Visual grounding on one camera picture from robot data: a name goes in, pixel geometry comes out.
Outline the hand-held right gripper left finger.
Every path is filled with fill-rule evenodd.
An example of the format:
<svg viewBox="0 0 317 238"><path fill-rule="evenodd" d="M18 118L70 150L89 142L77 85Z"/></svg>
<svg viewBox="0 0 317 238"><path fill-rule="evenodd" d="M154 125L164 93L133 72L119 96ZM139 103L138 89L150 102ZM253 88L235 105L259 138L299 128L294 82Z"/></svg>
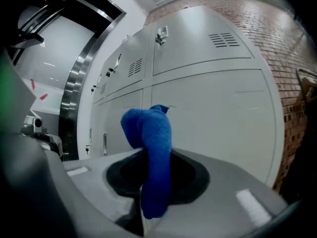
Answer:
<svg viewBox="0 0 317 238"><path fill-rule="evenodd" d="M0 136L3 238L132 238L76 187L59 156L33 138Z"/></svg>

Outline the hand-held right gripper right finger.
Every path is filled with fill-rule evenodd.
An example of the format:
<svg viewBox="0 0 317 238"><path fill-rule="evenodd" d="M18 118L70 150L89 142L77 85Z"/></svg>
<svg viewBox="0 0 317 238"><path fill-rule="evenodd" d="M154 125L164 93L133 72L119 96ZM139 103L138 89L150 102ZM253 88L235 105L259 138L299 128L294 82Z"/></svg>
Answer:
<svg viewBox="0 0 317 238"><path fill-rule="evenodd" d="M210 183L194 202L169 206L148 232L150 238L277 238L296 214L270 187L244 169L177 149L204 165Z"/></svg>

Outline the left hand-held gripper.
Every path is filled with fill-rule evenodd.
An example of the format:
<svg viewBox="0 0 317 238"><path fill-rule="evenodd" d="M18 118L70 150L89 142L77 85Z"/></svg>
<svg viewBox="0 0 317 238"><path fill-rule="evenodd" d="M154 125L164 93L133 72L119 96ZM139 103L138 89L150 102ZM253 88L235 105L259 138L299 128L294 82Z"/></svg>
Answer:
<svg viewBox="0 0 317 238"><path fill-rule="evenodd" d="M0 50L0 137L12 137L13 142L28 139L43 150L62 157L62 141L43 129L42 118L29 115L36 96L13 68L5 49Z"/></svg>

